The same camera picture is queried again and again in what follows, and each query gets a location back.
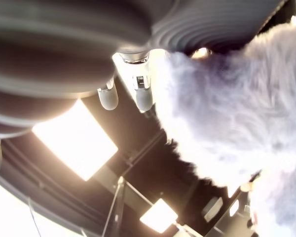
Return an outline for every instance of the ceiling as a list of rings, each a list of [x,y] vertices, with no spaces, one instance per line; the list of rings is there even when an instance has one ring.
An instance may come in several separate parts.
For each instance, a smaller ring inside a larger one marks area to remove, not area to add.
[[[103,109],[97,95],[83,100],[118,147],[118,152],[90,180],[85,182],[78,177],[32,133],[3,140],[4,161],[0,176],[31,197],[29,187],[20,182],[20,176],[23,176],[37,186],[39,192],[61,200],[94,223],[88,225],[80,219],[75,220],[76,225],[101,233],[117,179],[123,175],[152,202],[163,198],[178,213],[181,224],[188,224],[205,235],[228,209],[232,199],[227,197],[226,189],[212,187],[207,181],[198,181],[190,165],[179,161],[173,151],[174,145],[166,145],[166,136],[159,128],[154,110],[141,114],[119,80],[115,80],[115,83],[119,96],[119,105],[115,110]],[[11,175],[11,171],[5,170],[8,166],[16,170],[17,179]],[[208,224],[201,210],[212,197],[222,197],[224,206],[220,215]],[[50,204],[43,203],[39,197],[32,199],[51,209]],[[127,190],[125,202],[122,235],[157,236],[156,232],[139,221],[149,205],[130,190]],[[69,221],[73,218],[64,216],[61,210],[52,210]],[[171,227],[163,235],[172,237],[176,232],[177,229]]]

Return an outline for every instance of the metal rod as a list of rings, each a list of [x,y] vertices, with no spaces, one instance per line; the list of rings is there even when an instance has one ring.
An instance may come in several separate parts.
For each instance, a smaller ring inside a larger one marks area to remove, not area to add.
[[[217,232],[221,233],[222,235],[224,235],[225,233],[222,232],[220,229],[218,229],[216,226],[214,226],[214,230],[216,230]]]
[[[140,162],[140,160],[142,158],[144,158],[146,156],[146,154],[152,149],[152,147],[159,142],[162,138],[164,137],[164,132],[161,130],[160,132],[158,132],[137,154],[136,158],[132,161],[131,166],[129,166],[127,168],[127,170],[125,170],[122,173],[122,177],[125,177],[128,172],[138,163]]]
[[[138,196],[140,196],[143,200],[145,200],[150,206],[153,206],[153,203],[151,201],[149,201],[144,195],[142,195],[137,189],[135,189],[135,187],[133,185],[131,185],[130,183],[128,183],[126,181],[126,184],[128,187],[130,187],[135,193],[137,193]]]
[[[124,211],[124,198],[125,198],[125,181],[123,178],[119,180],[120,189],[117,194],[115,206],[115,218],[112,228],[111,237],[119,237],[120,228],[122,225],[123,211]]]
[[[39,228],[38,228],[38,226],[37,226],[36,219],[35,219],[35,216],[34,216],[34,208],[33,208],[33,206],[32,206],[32,202],[31,202],[31,199],[30,199],[30,198],[28,199],[28,205],[29,205],[29,208],[30,208],[30,213],[31,213],[31,216],[32,216],[33,222],[34,222],[34,224],[35,224],[35,227],[36,227],[36,230],[37,230],[38,236],[41,237],[41,234],[40,234],[40,231],[39,231]]]
[[[120,183],[118,182],[118,186],[117,186],[116,191],[115,191],[115,194],[114,194],[114,198],[113,198],[113,202],[112,202],[112,205],[111,205],[111,208],[110,208],[110,211],[109,211],[109,215],[108,215],[107,221],[106,221],[105,226],[104,226],[102,237],[105,236],[105,233],[107,231],[107,227],[109,225],[110,217],[112,215],[113,207],[114,207],[114,204],[115,204],[116,197],[117,197],[117,194],[118,194],[119,189],[120,189]]]
[[[81,233],[82,233],[83,237],[88,237],[87,234],[84,232],[83,229],[81,229]]]

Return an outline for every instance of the ceiling light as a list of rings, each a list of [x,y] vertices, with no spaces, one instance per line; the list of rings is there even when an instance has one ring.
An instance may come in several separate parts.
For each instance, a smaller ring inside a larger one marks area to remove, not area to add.
[[[237,212],[238,208],[239,208],[239,200],[235,201],[235,203],[231,206],[229,210],[230,216],[233,216]]]
[[[65,114],[37,124],[33,133],[85,181],[118,150],[81,100]]]
[[[141,218],[140,221],[153,230],[163,233],[175,222],[178,215],[163,199],[159,199]]]
[[[238,190],[239,185],[227,186],[228,197],[231,198]]]

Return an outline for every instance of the fluffy white fur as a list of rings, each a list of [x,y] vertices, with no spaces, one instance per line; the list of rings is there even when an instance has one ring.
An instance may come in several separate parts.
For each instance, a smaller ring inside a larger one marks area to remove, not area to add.
[[[263,169],[251,194],[257,232],[296,237],[296,24],[228,55],[159,64],[156,111],[181,159],[218,186]]]

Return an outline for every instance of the spotlight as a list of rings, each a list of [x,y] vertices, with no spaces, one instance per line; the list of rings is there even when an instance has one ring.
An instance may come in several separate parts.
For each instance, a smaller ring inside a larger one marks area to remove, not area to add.
[[[141,218],[140,221],[153,230],[163,233],[172,225],[178,215],[163,200],[159,199]]]

